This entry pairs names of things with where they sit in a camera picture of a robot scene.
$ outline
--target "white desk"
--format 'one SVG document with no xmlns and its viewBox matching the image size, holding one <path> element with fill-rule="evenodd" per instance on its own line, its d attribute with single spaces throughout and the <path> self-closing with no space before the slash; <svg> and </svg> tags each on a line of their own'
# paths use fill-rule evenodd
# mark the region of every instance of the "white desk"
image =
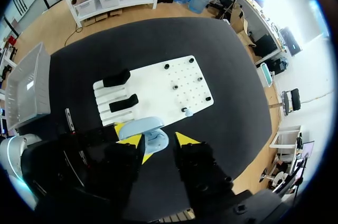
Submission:
<svg viewBox="0 0 338 224">
<path fill-rule="evenodd" d="M 282 41 L 281 41 L 281 34 L 279 33 L 279 31 L 276 31 L 273 27 L 272 27 L 272 23 L 273 21 L 271 19 L 269 19 L 263 12 L 262 8 L 257 4 L 256 1 L 254 0 L 237 0 L 237 2 L 242 5 L 242 10 L 245 14 L 245 18 L 248 21 L 249 24 L 249 30 L 252 31 L 252 36 L 254 38 L 255 41 L 257 41 L 258 39 L 260 39 L 262 36 L 264 36 L 265 34 L 269 34 L 274 43 L 276 44 L 277 49 L 274 50 L 272 53 L 266 55 L 264 58 L 260 59 L 259 61 L 257 61 L 255 64 L 260 64 L 274 56 L 276 56 L 277 54 L 281 53 L 281 52 L 285 52 L 285 46 L 283 45 Z M 256 19 L 257 18 L 259 20 L 259 24 L 255 24 L 255 21 L 257 22 Z"/>
<path fill-rule="evenodd" d="M 292 159 L 292 162 L 291 162 L 291 169 L 290 169 L 290 171 L 292 171 L 293 166 L 295 165 L 295 162 L 297 160 L 297 138 L 300 137 L 302 131 L 303 131 L 303 127 L 301 125 L 280 128 L 278 130 L 275 138 L 273 139 L 273 141 L 271 142 L 271 144 L 269 146 L 270 148 L 294 149 L 293 159 Z M 276 144 L 276 142 L 277 142 L 277 140 L 278 140 L 278 138 L 279 138 L 280 135 L 291 134 L 291 133 L 297 133 L 297 137 L 295 139 L 295 143 L 294 144 Z"/>
</svg>

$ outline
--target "black cable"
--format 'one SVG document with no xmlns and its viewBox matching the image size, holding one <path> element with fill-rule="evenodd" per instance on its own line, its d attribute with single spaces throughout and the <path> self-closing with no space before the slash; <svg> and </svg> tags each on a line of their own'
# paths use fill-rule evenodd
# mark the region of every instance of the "black cable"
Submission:
<svg viewBox="0 0 338 224">
<path fill-rule="evenodd" d="M 74 35 L 75 33 L 80 33 L 82 31 L 82 27 L 78 27 L 76 24 L 75 24 L 75 30 L 73 33 L 71 33 L 71 35 L 66 39 L 66 41 L 64 42 L 64 47 L 65 45 L 67 44 L 67 41 L 69 40 L 69 38 L 71 38 L 72 35 Z"/>
</svg>

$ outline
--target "office chair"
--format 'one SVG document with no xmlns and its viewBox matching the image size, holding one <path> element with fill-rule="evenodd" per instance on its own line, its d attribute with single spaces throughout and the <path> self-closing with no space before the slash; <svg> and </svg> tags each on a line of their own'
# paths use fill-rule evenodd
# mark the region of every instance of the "office chair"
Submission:
<svg viewBox="0 0 338 224">
<path fill-rule="evenodd" d="M 287 93 L 291 94 L 291 107 L 290 107 L 290 101 Z M 299 98 L 299 90 L 298 88 L 295 88 L 292 91 L 283 91 L 281 93 L 281 103 L 279 104 L 272 104 L 269 105 L 269 108 L 278 108 L 283 107 L 284 115 L 287 116 L 289 113 L 294 112 L 296 110 L 301 109 L 301 100 Z"/>
<path fill-rule="evenodd" d="M 210 2 L 206 7 L 208 8 L 209 6 L 214 7 L 219 10 L 218 15 L 216 16 L 216 19 L 222 19 L 225 16 L 226 12 L 231 13 L 231 8 L 233 7 L 234 1 L 232 0 L 219 0 L 219 3 L 213 3 Z"/>
</svg>

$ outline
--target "gray plastic crate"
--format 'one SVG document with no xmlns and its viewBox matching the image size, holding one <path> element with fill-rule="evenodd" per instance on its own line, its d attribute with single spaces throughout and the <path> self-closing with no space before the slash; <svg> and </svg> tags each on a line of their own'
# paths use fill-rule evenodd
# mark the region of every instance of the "gray plastic crate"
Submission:
<svg viewBox="0 0 338 224">
<path fill-rule="evenodd" d="M 8 130 L 50 114 L 50 62 L 43 43 L 39 43 L 11 72 L 5 97 Z"/>
</svg>

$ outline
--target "white wall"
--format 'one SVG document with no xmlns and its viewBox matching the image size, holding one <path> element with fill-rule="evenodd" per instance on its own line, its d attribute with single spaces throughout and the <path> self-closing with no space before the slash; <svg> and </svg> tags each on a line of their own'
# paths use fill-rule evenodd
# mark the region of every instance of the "white wall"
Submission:
<svg viewBox="0 0 338 224">
<path fill-rule="evenodd" d="M 315 99 L 334 90 L 334 71 L 331 42 L 321 36 L 303 47 L 303 51 L 291 55 L 286 71 L 275 76 L 277 91 L 299 89 L 301 102 Z M 301 109 L 282 118 L 281 127 L 303 125 L 303 142 L 315 141 L 314 150 L 304 172 L 309 181 L 321 160 L 333 126 L 335 93 L 302 104 Z"/>
</svg>

